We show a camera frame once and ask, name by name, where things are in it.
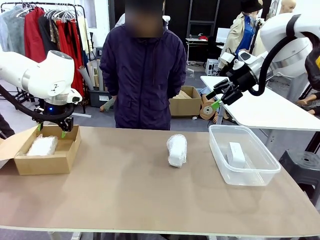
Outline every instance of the tape roll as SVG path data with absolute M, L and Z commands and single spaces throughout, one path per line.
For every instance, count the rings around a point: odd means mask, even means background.
M 203 94 L 201 96 L 202 98 L 202 103 L 201 103 L 201 109 L 200 109 L 200 117 L 204 120 L 209 120 L 212 117 L 214 117 L 216 111 L 213 110 L 211 105 L 215 102 L 213 98 L 210 100 L 207 99 L 207 94 Z

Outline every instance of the red coat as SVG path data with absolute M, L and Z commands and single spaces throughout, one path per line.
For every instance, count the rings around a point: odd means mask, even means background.
M 84 96 L 83 77 L 78 71 L 83 65 L 82 50 L 75 22 L 63 23 L 56 21 L 59 32 L 60 51 L 69 55 L 74 60 L 74 77 L 71 87 Z
M 25 56 L 37 63 L 46 59 L 45 47 L 39 30 L 38 18 L 45 12 L 40 7 L 28 13 L 24 18 Z

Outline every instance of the open cardboard box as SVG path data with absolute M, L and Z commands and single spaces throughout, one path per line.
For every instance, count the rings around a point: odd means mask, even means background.
M 193 86 L 182 86 L 181 90 L 188 94 L 189 99 L 170 99 L 170 112 L 173 117 L 198 116 L 202 99 Z
M 54 154 L 26 156 L 32 143 L 40 134 L 43 134 L 43 137 L 58 137 Z M 43 126 L 41 131 L 38 131 L 37 127 L 33 127 L 0 141 L 0 166 L 2 165 L 1 161 L 14 159 L 20 175 L 68 174 L 81 142 L 80 128 L 75 125 L 64 138 L 61 136 L 62 130 L 59 126 L 49 125 Z

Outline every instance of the black stool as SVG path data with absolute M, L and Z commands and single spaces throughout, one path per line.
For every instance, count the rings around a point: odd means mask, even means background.
M 320 157 L 308 151 L 288 150 L 284 152 L 279 163 L 315 206 L 320 196 Z

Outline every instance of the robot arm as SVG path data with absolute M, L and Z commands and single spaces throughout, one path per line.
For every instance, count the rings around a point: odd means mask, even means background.
M 0 94 L 37 123 L 50 121 L 58 124 L 63 131 L 70 132 L 73 128 L 73 118 L 70 117 L 73 104 L 82 101 L 82 96 L 71 88 L 74 71 L 74 60 L 59 51 L 49 51 L 41 63 L 16 52 L 0 51 L 0 78 L 44 99 L 44 109 L 32 111 L 24 107 L 1 85 Z
M 226 74 L 229 81 L 217 84 L 214 92 L 207 95 L 207 98 L 222 93 L 222 102 L 230 105 L 247 90 L 254 96 L 262 95 L 266 80 L 277 73 L 297 77 L 306 70 L 312 87 L 320 89 L 319 67 L 305 67 L 305 63 L 316 64 L 315 56 L 320 47 L 319 19 L 310 19 L 309 15 L 280 14 L 264 24 L 260 35 L 268 52 L 258 57 L 240 52 L 240 61 L 234 60 L 233 68 Z M 256 84 L 259 86 L 258 91 L 253 89 Z

